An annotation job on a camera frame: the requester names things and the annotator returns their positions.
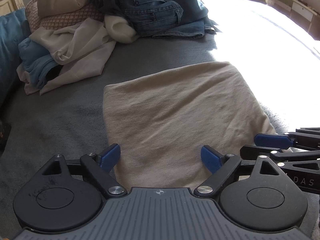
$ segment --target bed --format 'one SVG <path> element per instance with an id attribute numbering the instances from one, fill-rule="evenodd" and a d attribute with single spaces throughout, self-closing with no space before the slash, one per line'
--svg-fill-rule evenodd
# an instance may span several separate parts
<path id="1" fill-rule="evenodd" d="M 102 75 L 27 96 L 23 84 L 6 101 L 1 118 L 12 125 L 0 157 L 0 235 L 19 224 L 12 210 L 17 191 L 55 154 L 67 159 L 108 146 L 103 89 L 162 70 L 229 61 L 240 71 L 278 133 L 320 127 L 317 117 L 320 55 L 314 40 L 286 16 L 248 0 L 202 0 L 217 34 L 199 40 L 139 38 L 117 44 Z M 301 230 L 317 238 L 319 196 L 307 194 Z"/>
<path id="2" fill-rule="evenodd" d="M 23 0 L 2 0 L 0 1 L 0 16 L 21 8 L 24 8 Z"/>

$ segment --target houndstooth fabric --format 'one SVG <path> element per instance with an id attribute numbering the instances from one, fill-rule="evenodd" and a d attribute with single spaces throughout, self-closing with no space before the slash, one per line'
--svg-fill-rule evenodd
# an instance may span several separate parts
<path id="1" fill-rule="evenodd" d="M 104 14 L 100 13 L 92 3 L 71 13 L 58 14 L 40 19 L 38 17 L 37 1 L 31 0 L 26 7 L 26 18 L 32 33 L 41 26 L 46 30 L 59 30 L 83 22 L 87 18 L 100 22 L 104 20 Z"/>

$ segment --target silver screw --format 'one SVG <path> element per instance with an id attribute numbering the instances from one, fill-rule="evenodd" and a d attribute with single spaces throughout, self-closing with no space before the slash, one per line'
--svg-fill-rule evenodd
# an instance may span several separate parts
<path id="1" fill-rule="evenodd" d="M 197 191 L 201 194 L 209 194 L 213 191 L 213 189 L 209 186 L 200 186 L 197 188 Z"/>
<path id="2" fill-rule="evenodd" d="M 109 193 L 113 194 L 113 195 L 118 195 L 124 192 L 123 187 L 120 186 L 114 186 L 108 189 Z"/>

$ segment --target headboard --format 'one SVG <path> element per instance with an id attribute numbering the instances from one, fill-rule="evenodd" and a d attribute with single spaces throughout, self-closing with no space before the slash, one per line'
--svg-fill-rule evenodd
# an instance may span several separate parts
<path id="1" fill-rule="evenodd" d="M 0 1 L 0 16 L 21 8 L 24 8 L 23 0 L 2 0 Z"/>

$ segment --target teal pillow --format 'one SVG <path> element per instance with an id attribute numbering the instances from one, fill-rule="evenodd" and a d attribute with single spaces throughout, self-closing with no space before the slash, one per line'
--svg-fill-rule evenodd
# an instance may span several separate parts
<path id="1" fill-rule="evenodd" d="M 21 63 L 18 45 L 31 35 L 25 9 L 0 16 L 0 107 L 9 91 L 18 83 Z"/>

